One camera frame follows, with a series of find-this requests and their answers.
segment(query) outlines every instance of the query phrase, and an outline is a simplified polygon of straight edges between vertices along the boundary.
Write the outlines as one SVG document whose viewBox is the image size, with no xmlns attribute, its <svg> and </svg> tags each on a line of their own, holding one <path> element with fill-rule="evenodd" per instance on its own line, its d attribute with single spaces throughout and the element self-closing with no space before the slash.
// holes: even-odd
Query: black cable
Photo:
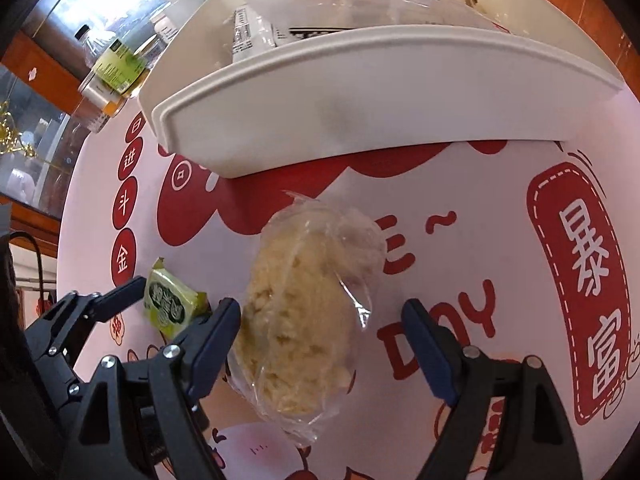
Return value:
<svg viewBox="0 0 640 480">
<path fill-rule="evenodd" d="M 9 241 L 15 238 L 25 238 L 33 244 L 33 248 L 36 250 L 36 259 L 38 261 L 38 280 L 40 282 L 40 301 L 42 302 L 42 308 L 44 308 L 44 278 L 42 277 L 42 255 L 40 254 L 40 247 L 36 239 L 27 231 L 13 231 L 9 235 Z"/>
</svg>

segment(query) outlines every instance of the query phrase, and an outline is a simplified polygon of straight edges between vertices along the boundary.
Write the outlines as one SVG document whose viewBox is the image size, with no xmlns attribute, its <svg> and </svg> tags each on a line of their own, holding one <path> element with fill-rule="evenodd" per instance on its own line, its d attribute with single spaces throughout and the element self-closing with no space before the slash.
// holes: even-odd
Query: green label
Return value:
<svg viewBox="0 0 640 480">
<path fill-rule="evenodd" d="M 114 40 L 92 70 L 116 92 L 123 94 L 142 74 L 145 66 L 144 59 L 136 57 L 120 40 Z"/>
</svg>

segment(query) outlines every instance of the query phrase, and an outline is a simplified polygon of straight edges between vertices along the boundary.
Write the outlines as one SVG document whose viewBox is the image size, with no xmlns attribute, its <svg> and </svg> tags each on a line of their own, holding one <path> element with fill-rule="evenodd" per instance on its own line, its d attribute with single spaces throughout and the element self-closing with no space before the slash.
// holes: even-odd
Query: red circle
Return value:
<svg viewBox="0 0 640 480">
<path fill-rule="evenodd" d="M 143 144 L 142 137 L 136 137 L 133 139 L 133 142 L 127 146 L 127 149 L 124 150 L 120 164 L 118 164 L 118 179 L 124 180 L 131 174 L 133 168 L 136 167 L 136 164 L 140 160 Z"/>
<path fill-rule="evenodd" d="M 133 118 L 133 120 L 131 121 L 131 124 L 128 127 L 127 133 L 124 136 L 125 142 L 131 142 L 133 139 L 135 139 L 140 133 L 140 130 L 144 128 L 145 124 L 146 124 L 145 116 L 143 115 L 142 112 L 140 112 L 138 115 L 136 115 Z"/>
<path fill-rule="evenodd" d="M 116 236 L 111 250 L 111 279 L 113 285 L 120 286 L 133 278 L 136 269 L 136 237 L 129 228 Z"/>
<path fill-rule="evenodd" d="M 113 201 L 113 210 L 111 211 L 111 221 L 113 227 L 122 229 L 133 213 L 133 206 L 136 205 L 138 196 L 138 181 L 134 176 L 130 176 L 125 180 L 120 189 L 116 193 L 116 199 Z"/>
<path fill-rule="evenodd" d="M 162 156 L 172 156 L 173 153 L 169 153 L 162 144 L 158 144 L 158 153 Z"/>
</svg>

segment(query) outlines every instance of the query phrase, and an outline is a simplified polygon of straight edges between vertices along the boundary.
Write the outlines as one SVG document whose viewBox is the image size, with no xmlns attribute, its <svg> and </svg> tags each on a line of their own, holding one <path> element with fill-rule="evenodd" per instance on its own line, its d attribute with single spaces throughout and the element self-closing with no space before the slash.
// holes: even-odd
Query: green snack packet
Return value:
<svg viewBox="0 0 640 480">
<path fill-rule="evenodd" d="M 186 286 L 164 268 L 164 258 L 158 258 L 145 287 L 145 314 L 151 324 L 173 339 L 207 310 L 207 294 Z"/>
</svg>

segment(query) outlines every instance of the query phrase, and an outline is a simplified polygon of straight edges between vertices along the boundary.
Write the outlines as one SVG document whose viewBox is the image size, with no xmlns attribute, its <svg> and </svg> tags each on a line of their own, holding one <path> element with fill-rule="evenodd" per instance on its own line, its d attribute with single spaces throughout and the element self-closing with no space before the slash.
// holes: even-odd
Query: metal screw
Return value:
<svg viewBox="0 0 640 480">
<path fill-rule="evenodd" d="M 526 362 L 527 365 L 529 365 L 531 368 L 542 368 L 542 361 L 535 355 L 530 355 L 529 357 L 527 357 Z"/>
<path fill-rule="evenodd" d="M 113 355 L 105 355 L 100 361 L 102 368 L 112 368 L 114 364 L 116 364 L 116 357 Z"/>
<path fill-rule="evenodd" d="M 477 359 L 480 357 L 480 349 L 473 345 L 465 346 L 462 349 L 462 353 L 469 359 Z"/>
<path fill-rule="evenodd" d="M 180 347 L 178 345 L 167 345 L 162 350 L 162 355 L 167 359 L 173 359 L 180 355 Z"/>
</svg>

